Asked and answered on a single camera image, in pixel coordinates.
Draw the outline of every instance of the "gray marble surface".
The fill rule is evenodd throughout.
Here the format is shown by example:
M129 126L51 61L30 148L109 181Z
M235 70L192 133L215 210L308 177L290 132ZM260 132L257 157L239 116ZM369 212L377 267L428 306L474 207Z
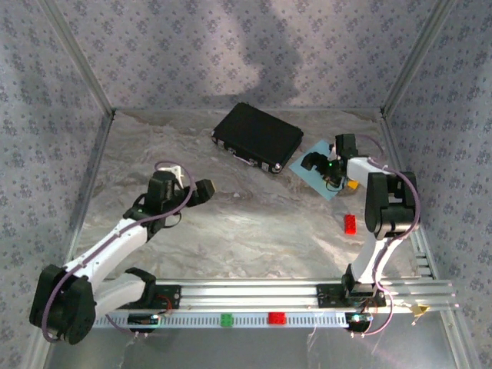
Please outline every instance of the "gray marble surface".
M217 192L207 204L185 209L179 226L162 230L126 258L113 276L129 267L158 278L337 278L360 251L364 226L363 188L330 201L289 168L271 175L250 168L210 139L226 111L118 112L112 125L95 191L76 254L110 231L146 191L156 161L176 160L195 179L210 178ZM297 125L304 140L293 160L320 139L341 133L381 138L377 115L327 111L271 111ZM361 153L377 154L370 142ZM357 216L358 233L344 234L344 216ZM413 248L405 241L384 274L413 276Z

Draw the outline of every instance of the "blue paper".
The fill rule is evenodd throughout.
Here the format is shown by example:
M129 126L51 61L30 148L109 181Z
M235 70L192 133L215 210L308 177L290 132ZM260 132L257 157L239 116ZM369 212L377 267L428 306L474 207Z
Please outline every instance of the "blue paper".
M306 153L302 155L298 160L292 163L291 166L289 166L289 168L296 175L301 177L308 185L314 188L314 190L316 190L318 194L320 194L327 200L330 200L337 194L337 192L332 192L332 191L338 191L341 188L333 188L330 185L328 185L328 188L330 188L332 191L327 190L326 181L324 181L321 175L319 174L319 172L316 171L315 166L313 166L313 168L310 171L301 167L301 162L304 159L304 156L314 151L326 155L327 157L330 156L329 144L326 141L321 140L315 146L313 146L308 151L306 151Z

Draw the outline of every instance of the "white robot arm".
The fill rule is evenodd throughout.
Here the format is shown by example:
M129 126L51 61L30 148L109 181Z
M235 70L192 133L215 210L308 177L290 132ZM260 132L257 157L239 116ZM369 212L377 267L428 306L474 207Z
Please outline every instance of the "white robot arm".
M53 341L49 332L58 340L77 344L96 318L128 304L144 308L153 302L155 276L146 271L130 268L113 281L104 279L159 230L169 228L168 216L178 215L181 219L184 206L203 204L214 194L210 180L202 179L183 188L179 173L176 177L175 172L175 168L156 170L147 193L135 200L106 237L62 268L49 265L42 271L29 321L43 329L48 341Z
M316 166L323 179L336 188L345 178L366 188L365 223L369 235L360 254L349 264L342 284L344 298L356 302L372 298L377 292L376 281L402 241L400 236L418 225L420 205L415 175L387 171L385 166L359 155L355 135L350 134L336 136L329 158L313 152L304 157L301 165L307 170Z

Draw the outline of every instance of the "green lego brick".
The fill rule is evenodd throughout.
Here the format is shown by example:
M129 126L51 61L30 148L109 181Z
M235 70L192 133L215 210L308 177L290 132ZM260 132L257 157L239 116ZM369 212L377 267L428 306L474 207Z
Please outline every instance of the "green lego brick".
M221 326L222 327L232 327L234 323L234 318L232 314L221 314Z

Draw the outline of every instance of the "cable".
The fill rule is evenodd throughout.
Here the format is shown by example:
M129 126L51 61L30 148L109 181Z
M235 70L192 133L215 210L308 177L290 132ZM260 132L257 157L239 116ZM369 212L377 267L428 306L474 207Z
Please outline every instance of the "cable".
M376 308L376 314L377 314L377 310L379 307L377 306L377 302L376 302L375 298L366 298L365 305L362 308L360 314L363 314L367 310L367 308L369 308L369 301L372 301L372 303L374 304L374 307Z
M162 229L169 229L169 228L173 228L173 227L176 227L178 224L181 223L181 219L183 218L183 214L180 212L178 213L178 216L179 216L179 219L176 223L174 224L171 224L171 225L165 225L164 227L162 227Z
M371 327L372 327L372 321L369 321L369 325L367 326L367 329L364 332L362 332L361 335L365 336L366 332L369 331L371 329Z
M91 261L92 259L94 259L96 256L98 256L104 249L107 248L107 246L109 246L112 242L114 242L118 237L120 237L121 234L124 234L125 232L129 231L130 229L132 229L133 227L137 227L138 225L142 225L144 223L147 223L149 221L157 221L159 219L162 219L162 218L166 218L170 215L173 215L173 214L176 214L178 213L182 208L184 208L186 206L186 204L188 203L188 201L190 200L191 198L191 194L192 192L196 189L196 184L193 180L193 177L191 176L190 172L185 168L183 167L182 165L180 165L179 163L176 163L174 161L159 161L157 162L155 165L154 165L154 169L156 171L159 170L159 168L162 166L162 165L169 165L169 164L172 164L172 165L178 165L180 166L183 171L185 172L186 176L188 177L188 180L190 182L190 191L188 192L188 194L186 195L186 197L184 198L183 202L181 204L179 204L179 206L176 207L176 209L174 210L171 210L171 211L168 211L167 213L164 213L164 214L160 214L160 215L155 215L153 217L148 217L148 218L145 218L145 219L141 219L140 221L136 221L135 223L131 223L130 225L126 226L125 228L121 229L119 231L118 234L113 234L106 242L104 242L101 246L99 246L94 252L92 252L89 256L87 256L81 264L77 265L76 267L74 267L73 269L71 269L70 271L67 271L66 274L61 278L61 280L56 284L55 288L53 288L53 291L52 293L50 294L49 296L49 299L48 299L48 302L46 303L46 306L45 306L45 309L43 311L43 316L42 316L42 320L41 320L41 330L42 330L42 333L43 333L43 337L45 338L46 341L48 341L49 343L55 343L57 341L60 341L59 338L52 338L49 336L49 332L48 332L48 316L49 316L49 311L51 310L52 308L52 305L53 305L53 302L55 301L56 299L56 296L58 295L58 292L62 289L62 286L63 284L74 274L76 273L77 271L81 270L83 267L82 265L86 265L89 261ZM106 317L109 319L109 322L111 323L111 318L106 315Z
M159 311L157 313L157 315L163 315L163 314L166 314L168 311L171 311L172 310L172 303L171 303L171 300L169 300L169 298L167 296L164 296L163 294L158 294L157 295L157 298L160 298L162 300L166 300L168 302L168 308L166 310L163 310L163 311Z
M393 296L391 295L391 292L389 292L386 288L383 288L383 286L381 286L379 281L374 280L374 282L376 283L376 286L379 290L383 291L385 294L387 294L390 297L390 313L386 317L386 321L384 321L384 323L375 331L367 332L367 331L369 331L369 328L370 328L370 327L368 327L367 330L364 332L364 336L372 336L374 334L378 334L378 333L382 332L383 329L385 329L389 325L389 323L391 322L391 318L393 317L394 301L393 301Z
M337 192L338 193L338 192L342 191L345 188L345 185L347 184L347 182L348 182L347 177L344 177L344 180L341 183L341 188L339 190L331 190L330 188L328 188L328 185L329 185L328 184L328 181L326 182L326 186L325 187L326 187L327 190L329 190L329 192Z
M355 137L359 137L359 138L363 138L364 140L369 140L369 141L372 141L373 143L376 144L377 148L379 148L379 150L381 151L381 157L380 158L377 158L378 160L381 160L381 161L385 161L386 160L386 152L384 151L384 148L383 146L379 143L379 141L375 138L372 138L370 135L361 135L361 134L357 134L355 135Z
M132 332L128 329L125 329L117 325L116 322L113 321L113 319L108 314L106 314L106 319L108 319L110 325L112 325L114 328L116 328L118 331L120 331L123 334L130 334L131 336L135 336L137 334L137 332Z

